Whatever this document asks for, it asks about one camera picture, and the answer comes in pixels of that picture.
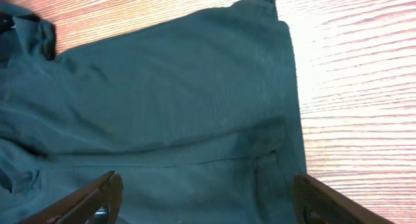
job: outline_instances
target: garment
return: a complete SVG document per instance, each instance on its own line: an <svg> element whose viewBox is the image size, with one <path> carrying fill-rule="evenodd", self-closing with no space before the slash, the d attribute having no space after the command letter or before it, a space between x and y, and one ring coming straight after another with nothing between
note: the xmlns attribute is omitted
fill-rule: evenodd
<svg viewBox="0 0 416 224"><path fill-rule="evenodd" d="M56 57L52 24L6 2L0 12L14 21L0 34L0 169L30 180L0 193L1 223L110 170L124 183L118 223L296 223L290 184L306 162L291 38L274 0Z"/></svg>

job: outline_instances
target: tabletop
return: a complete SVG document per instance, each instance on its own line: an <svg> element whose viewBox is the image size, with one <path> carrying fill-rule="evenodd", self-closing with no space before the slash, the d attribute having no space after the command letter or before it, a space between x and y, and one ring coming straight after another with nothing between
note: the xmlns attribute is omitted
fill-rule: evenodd
<svg viewBox="0 0 416 224"><path fill-rule="evenodd" d="M76 45L238 0L9 0ZM416 0L276 0L291 30L308 173L416 223Z"/></svg>

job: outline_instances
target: wood grain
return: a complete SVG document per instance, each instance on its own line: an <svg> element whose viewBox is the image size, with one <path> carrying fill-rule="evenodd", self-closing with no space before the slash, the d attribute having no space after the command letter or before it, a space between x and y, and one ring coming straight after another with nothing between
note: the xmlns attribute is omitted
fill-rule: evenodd
<svg viewBox="0 0 416 224"><path fill-rule="evenodd" d="M59 52L238 0L11 0ZM309 173L416 223L416 0L277 0L292 34Z"/></svg>

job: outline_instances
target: fabric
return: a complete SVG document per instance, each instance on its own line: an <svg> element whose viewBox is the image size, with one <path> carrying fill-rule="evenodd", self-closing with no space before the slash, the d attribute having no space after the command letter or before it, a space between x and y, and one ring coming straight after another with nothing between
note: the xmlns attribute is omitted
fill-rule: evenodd
<svg viewBox="0 0 416 224"><path fill-rule="evenodd" d="M4 1L0 12L14 22L0 34L1 223L110 170L124 183L118 223L296 223L290 186L306 162L274 0L56 57L52 24ZM10 192L16 173L30 182Z"/></svg>

